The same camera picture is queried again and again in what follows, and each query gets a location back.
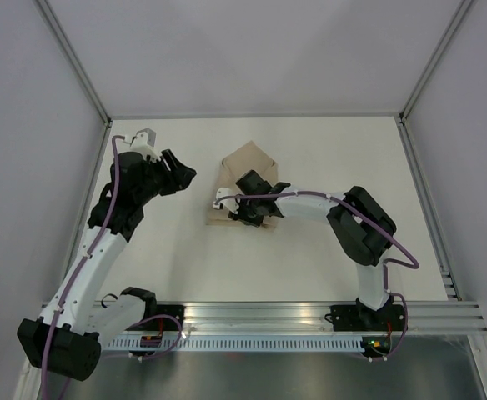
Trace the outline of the beige cloth napkin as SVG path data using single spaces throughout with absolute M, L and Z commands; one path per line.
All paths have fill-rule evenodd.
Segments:
M 250 170 L 257 172 L 262 179 L 268 181 L 272 186 L 279 181 L 276 161 L 253 141 L 250 141 L 221 161 L 218 178 L 214 184 L 214 197 L 220 188 L 229 188 L 234 193 L 240 193 L 236 181 Z M 261 228 L 273 231 L 278 224 L 276 221 L 273 217 L 265 217 Z M 207 211 L 206 224 L 222 227 L 243 226 L 242 223 L 233 221 L 228 217 L 227 209 L 214 209 L 212 207 Z

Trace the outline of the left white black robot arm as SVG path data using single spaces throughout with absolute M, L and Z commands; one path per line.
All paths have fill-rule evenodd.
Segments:
M 127 287 L 117 300 L 93 313 L 108 272 L 143 220 L 144 206 L 157 196 L 183 191 L 196 171 L 169 149 L 159 159 L 137 151 L 115 156 L 110 180 L 90 213 L 84 242 L 53 299 L 35 319 L 23 319 L 18 339 L 32 366 L 78 381 L 95 370 L 102 350 L 121 332 L 158 322 L 154 292 Z

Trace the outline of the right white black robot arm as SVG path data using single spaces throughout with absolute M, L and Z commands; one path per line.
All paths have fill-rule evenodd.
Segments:
M 355 300 L 359 323 L 376 329 L 393 305 L 387 289 L 384 255 L 397 227 L 391 217 L 362 187 L 333 194 L 304 191 L 288 182 L 271 185 L 250 170 L 237 182 L 238 193 L 220 188 L 216 206 L 229 218 L 260 227 L 267 218 L 302 218 L 327 223 L 345 255 L 355 263 L 359 293 Z

